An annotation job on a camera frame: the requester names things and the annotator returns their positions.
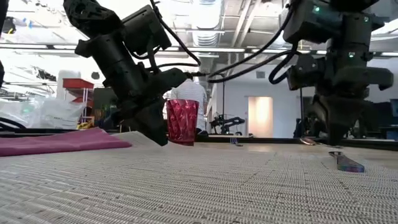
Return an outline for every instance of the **red faceted plastic cup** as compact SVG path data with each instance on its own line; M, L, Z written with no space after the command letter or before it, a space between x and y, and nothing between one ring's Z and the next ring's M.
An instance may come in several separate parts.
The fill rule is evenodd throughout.
M199 102L169 100L166 102L167 129L171 142L193 146L195 142Z

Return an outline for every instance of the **doorway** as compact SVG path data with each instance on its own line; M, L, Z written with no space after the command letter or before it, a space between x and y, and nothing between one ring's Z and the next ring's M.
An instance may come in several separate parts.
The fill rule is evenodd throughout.
M248 133L257 138L272 138L274 135L272 98L250 96L248 102Z

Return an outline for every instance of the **table surface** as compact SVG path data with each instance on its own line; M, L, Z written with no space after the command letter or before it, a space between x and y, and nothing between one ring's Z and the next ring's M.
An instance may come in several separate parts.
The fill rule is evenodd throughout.
M398 223L398 152L119 137L134 146L1 157L0 223Z

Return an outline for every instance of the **purple towel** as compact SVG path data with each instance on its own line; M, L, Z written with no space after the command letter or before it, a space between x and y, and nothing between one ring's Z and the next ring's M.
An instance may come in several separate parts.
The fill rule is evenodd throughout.
M100 128L93 128L43 137L0 138L0 156L114 149L130 146L129 142L109 135Z

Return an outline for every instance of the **woven mat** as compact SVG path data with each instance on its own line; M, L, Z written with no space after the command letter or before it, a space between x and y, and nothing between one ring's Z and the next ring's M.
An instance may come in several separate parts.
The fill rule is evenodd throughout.
M134 147L0 158L0 224L398 223L398 171L360 157L363 174L322 152L120 138Z

